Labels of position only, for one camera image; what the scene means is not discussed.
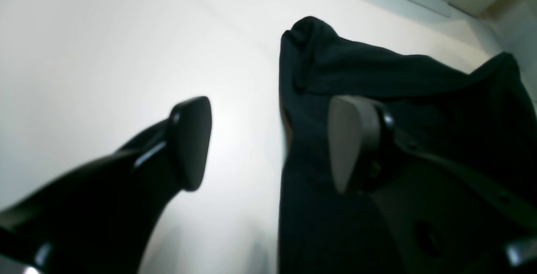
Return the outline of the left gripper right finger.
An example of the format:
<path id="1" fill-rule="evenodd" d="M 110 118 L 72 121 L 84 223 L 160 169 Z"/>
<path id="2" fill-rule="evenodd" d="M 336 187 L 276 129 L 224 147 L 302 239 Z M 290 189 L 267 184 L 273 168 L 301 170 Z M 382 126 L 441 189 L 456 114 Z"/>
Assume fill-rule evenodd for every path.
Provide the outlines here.
<path id="1" fill-rule="evenodd" d="M 535 274 L 536 208 L 419 146 L 381 102 L 332 97 L 328 147 L 337 191 L 372 199 L 407 274 Z"/>

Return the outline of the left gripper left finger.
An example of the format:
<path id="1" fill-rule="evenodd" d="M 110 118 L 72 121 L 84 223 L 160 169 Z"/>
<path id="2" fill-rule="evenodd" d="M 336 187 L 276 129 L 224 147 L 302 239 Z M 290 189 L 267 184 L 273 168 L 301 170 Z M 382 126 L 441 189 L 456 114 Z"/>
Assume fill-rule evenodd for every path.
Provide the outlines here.
<path id="1" fill-rule="evenodd" d="M 1 257 L 43 274 L 136 274 L 169 202 L 203 182 L 210 100 L 169 117 L 1 211 Z"/>

